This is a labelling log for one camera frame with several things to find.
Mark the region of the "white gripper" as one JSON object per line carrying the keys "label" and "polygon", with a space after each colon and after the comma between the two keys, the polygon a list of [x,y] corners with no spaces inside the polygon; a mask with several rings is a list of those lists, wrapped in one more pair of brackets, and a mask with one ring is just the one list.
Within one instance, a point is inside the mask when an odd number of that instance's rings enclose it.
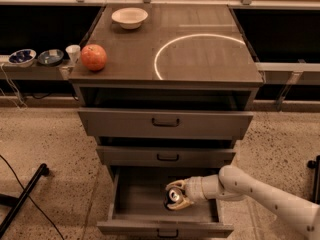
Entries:
{"label": "white gripper", "polygon": [[202,178],[191,177],[186,180],[176,180],[166,186],[166,190],[171,188],[185,189],[185,195],[188,199],[181,199],[172,201],[168,199],[165,202],[165,208],[170,211],[177,211],[191,206],[193,203],[202,202],[206,200],[202,189]]}

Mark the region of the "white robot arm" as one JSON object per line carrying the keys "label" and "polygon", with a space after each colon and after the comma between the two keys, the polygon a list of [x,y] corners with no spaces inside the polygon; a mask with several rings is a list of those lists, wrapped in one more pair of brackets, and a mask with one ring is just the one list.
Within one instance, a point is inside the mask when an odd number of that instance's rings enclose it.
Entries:
{"label": "white robot arm", "polygon": [[248,196],[303,234],[320,240],[320,205],[265,184],[236,166],[227,165],[218,174],[193,176],[169,183],[164,206],[181,210],[211,199],[238,201]]}

